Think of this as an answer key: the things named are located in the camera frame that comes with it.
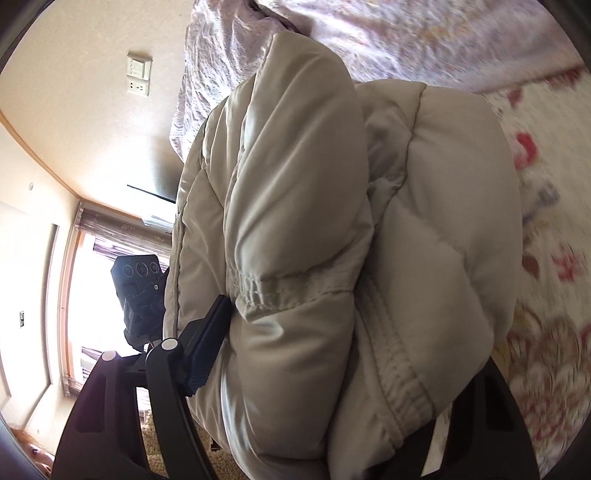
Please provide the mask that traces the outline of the beige puffer jacket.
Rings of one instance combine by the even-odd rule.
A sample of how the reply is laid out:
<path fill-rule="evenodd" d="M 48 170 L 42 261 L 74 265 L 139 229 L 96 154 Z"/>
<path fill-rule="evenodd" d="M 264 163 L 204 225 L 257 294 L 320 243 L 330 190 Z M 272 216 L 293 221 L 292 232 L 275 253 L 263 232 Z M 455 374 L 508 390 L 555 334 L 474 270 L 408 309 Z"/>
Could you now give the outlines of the beige puffer jacket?
<path fill-rule="evenodd" d="M 231 299 L 189 406 L 252 479 L 366 478 L 511 328 L 518 178 L 479 95 L 358 84 L 278 33 L 201 126 L 176 207 L 163 333 Z"/>

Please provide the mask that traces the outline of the brown window curtain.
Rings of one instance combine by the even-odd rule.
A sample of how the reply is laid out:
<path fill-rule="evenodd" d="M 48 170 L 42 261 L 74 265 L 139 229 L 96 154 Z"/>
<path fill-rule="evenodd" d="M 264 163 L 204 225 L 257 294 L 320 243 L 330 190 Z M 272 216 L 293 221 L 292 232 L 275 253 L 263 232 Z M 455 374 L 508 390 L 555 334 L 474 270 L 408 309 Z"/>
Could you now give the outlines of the brown window curtain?
<path fill-rule="evenodd" d="M 95 238 L 95 249 L 114 259 L 120 255 L 156 255 L 168 261 L 171 235 L 149 229 L 137 222 L 120 220 L 89 208 L 80 207 L 75 227 Z"/>

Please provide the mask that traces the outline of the white air conditioner unit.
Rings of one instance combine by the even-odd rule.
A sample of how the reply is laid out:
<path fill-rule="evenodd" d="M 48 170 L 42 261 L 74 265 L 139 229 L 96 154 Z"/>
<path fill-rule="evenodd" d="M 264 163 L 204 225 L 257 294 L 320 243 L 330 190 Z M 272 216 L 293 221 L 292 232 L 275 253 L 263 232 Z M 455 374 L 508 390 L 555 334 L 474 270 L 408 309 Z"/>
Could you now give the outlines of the white air conditioner unit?
<path fill-rule="evenodd" d="M 141 220 L 146 228 L 151 228 L 166 234 L 170 234 L 173 230 L 175 215 L 150 214 L 142 216 Z"/>

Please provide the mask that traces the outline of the floral bed sheet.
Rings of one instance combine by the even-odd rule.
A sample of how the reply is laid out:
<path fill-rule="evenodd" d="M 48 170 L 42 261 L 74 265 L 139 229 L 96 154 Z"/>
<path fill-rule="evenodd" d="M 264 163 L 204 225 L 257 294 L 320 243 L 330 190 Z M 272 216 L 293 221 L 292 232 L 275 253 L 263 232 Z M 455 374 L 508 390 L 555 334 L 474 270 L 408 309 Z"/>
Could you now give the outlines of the floral bed sheet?
<path fill-rule="evenodd" d="M 511 145 L 523 257 L 513 326 L 493 351 L 533 448 L 557 474 L 590 415 L 590 72 L 482 95 Z"/>

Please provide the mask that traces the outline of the beige patterned rug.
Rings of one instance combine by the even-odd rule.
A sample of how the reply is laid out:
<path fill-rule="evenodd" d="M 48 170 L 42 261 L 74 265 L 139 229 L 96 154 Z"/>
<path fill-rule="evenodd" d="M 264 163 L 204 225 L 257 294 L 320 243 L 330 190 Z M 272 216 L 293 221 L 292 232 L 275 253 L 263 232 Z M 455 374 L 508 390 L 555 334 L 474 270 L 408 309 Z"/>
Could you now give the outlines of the beige patterned rug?
<path fill-rule="evenodd" d="M 154 478 L 247 479 L 228 452 L 211 451 L 208 434 L 180 414 L 169 422 L 149 416 L 140 432 L 147 468 Z"/>

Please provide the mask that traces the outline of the left lilac pillow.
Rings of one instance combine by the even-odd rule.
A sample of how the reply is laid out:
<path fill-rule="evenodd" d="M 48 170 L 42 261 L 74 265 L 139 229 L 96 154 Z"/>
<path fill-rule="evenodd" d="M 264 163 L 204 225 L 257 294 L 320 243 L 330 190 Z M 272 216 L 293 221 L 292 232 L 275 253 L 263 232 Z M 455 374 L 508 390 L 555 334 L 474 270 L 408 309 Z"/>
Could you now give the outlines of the left lilac pillow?
<path fill-rule="evenodd" d="M 297 27 L 256 1 L 193 3 L 169 141 L 184 160 L 211 110 L 252 77 L 276 33 Z"/>

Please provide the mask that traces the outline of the lilac pillow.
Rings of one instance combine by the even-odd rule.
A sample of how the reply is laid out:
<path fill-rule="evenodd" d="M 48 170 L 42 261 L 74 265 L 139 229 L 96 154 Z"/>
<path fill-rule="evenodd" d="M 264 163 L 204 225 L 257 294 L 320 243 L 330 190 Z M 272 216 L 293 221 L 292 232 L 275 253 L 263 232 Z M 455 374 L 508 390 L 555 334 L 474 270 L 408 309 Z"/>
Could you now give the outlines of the lilac pillow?
<path fill-rule="evenodd" d="M 325 44 L 361 82 L 397 78 L 486 92 L 583 60 L 537 1 L 260 1 Z"/>
<path fill-rule="evenodd" d="M 252 77 L 276 33 L 297 27 L 256 1 L 193 3 L 169 141 L 184 160 L 211 110 Z"/>

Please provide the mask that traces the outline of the right lilac pillow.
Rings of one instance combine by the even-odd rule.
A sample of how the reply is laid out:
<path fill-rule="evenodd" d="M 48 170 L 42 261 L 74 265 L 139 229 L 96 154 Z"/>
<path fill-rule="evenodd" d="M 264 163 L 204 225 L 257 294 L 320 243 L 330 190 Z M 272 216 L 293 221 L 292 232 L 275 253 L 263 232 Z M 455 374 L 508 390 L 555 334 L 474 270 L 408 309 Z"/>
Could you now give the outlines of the right lilac pillow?
<path fill-rule="evenodd" d="M 583 60 L 537 1 L 260 1 L 325 44 L 361 82 L 397 78 L 486 92 Z"/>

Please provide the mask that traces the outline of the white wall socket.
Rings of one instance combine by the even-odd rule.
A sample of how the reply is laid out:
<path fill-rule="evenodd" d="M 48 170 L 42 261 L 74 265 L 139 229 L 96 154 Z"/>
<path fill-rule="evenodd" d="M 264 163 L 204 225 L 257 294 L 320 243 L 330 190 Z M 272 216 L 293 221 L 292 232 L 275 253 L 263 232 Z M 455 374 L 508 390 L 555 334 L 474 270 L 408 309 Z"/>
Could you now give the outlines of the white wall socket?
<path fill-rule="evenodd" d="M 127 92 L 136 95 L 149 95 L 150 83 L 148 80 L 138 79 L 135 77 L 128 76 L 127 81 Z"/>

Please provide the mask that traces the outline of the white wall switch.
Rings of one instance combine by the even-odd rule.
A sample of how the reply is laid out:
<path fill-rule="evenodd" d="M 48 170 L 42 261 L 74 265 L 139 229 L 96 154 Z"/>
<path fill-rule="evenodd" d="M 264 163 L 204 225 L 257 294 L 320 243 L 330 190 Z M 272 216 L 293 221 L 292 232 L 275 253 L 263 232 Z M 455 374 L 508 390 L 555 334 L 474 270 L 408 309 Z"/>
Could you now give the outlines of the white wall switch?
<path fill-rule="evenodd" d="M 129 53 L 126 57 L 126 75 L 139 80 L 150 80 L 152 60 Z"/>

